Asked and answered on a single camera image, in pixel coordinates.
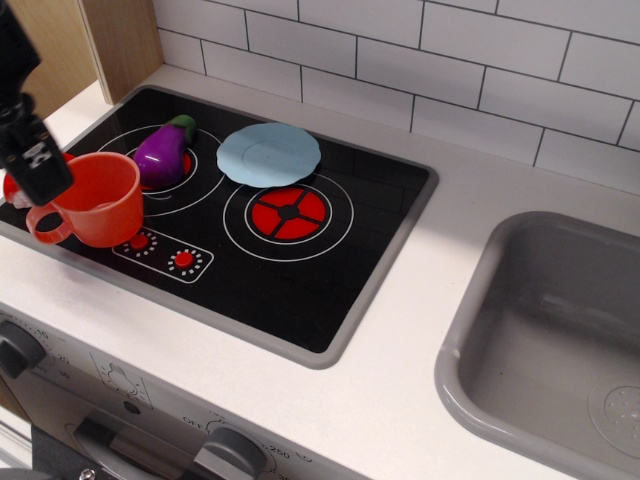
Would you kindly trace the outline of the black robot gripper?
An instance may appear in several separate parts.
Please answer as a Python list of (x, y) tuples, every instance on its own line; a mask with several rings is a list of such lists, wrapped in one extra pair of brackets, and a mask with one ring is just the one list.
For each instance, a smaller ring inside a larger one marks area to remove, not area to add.
[(40, 57), (9, 7), (1, 3), (1, 167), (36, 206), (73, 184), (61, 150), (23, 91)]

